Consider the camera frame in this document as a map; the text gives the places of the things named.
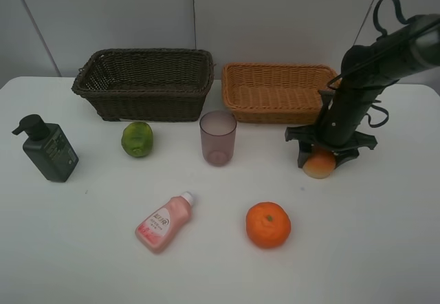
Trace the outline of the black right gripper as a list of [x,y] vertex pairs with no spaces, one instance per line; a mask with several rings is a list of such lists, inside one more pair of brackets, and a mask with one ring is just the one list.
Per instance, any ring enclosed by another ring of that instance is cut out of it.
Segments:
[[357,159],[360,155],[358,148],[367,147],[373,150],[377,145],[375,136],[358,131],[355,131],[344,144],[330,144],[318,137],[313,125],[287,127],[285,130],[285,141],[289,142],[292,140],[298,142],[297,164],[300,169],[313,153],[314,146],[319,146],[327,151],[333,151],[335,168],[337,169],[344,163]]

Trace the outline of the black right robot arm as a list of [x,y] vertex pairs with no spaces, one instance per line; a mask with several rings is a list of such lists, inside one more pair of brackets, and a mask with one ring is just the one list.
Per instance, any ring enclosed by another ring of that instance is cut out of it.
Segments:
[[335,155],[340,166],[359,156],[359,149],[373,150],[375,136],[357,130],[369,109],[387,114],[377,97],[400,79],[439,66],[439,15],[418,14],[405,18],[400,0],[391,0],[403,25],[392,34],[378,19],[380,3],[373,11],[373,25],[380,33],[370,46],[354,45],[342,59],[341,72],[319,92],[322,108],[312,125],[288,127],[286,141],[298,141],[298,167],[304,168],[313,148]]

